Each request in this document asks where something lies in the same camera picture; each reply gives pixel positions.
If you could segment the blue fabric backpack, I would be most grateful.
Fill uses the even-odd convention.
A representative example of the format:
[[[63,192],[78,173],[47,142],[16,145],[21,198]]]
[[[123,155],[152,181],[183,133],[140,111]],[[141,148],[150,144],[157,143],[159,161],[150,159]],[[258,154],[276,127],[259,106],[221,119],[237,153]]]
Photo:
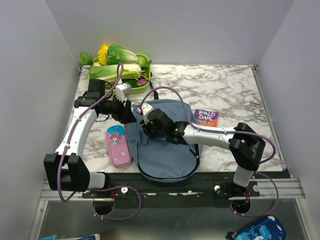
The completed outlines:
[[[136,105],[132,113],[136,122],[125,125],[127,144],[141,174],[150,181],[174,183],[192,176],[200,165],[203,146],[172,144],[165,138],[149,139],[143,133]]]

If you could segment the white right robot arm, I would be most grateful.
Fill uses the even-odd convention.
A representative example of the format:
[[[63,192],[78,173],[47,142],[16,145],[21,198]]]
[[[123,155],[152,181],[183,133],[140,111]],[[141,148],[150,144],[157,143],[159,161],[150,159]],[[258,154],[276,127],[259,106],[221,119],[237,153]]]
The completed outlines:
[[[254,172],[259,168],[266,146],[247,124],[238,123],[234,128],[205,127],[188,121],[173,121],[160,109],[146,104],[139,107],[143,116],[140,125],[149,139],[164,138],[175,145],[205,145],[230,150],[237,168],[230,183],[230,191],[241,196],[248,190]]]

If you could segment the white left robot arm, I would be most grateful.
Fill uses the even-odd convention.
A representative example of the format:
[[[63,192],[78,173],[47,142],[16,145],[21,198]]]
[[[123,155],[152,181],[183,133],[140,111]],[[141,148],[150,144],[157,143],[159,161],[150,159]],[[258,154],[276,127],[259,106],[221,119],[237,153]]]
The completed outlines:
[[[74,101],[74,112],[67,133],[53,154],[43,160],[51,190],[85,192],[93,191],[101,198],[107,197],[111,185],[106,174],[90,172],[83,162],[83,151],[93,124],[99,115],[109,115],[121,124],[136,122],[131,110],[131,101],[125,94],[132,90],[128,83],[121,83],[111,91],[113,98],[105,96],[106,83],[90,79],[88,90]]]

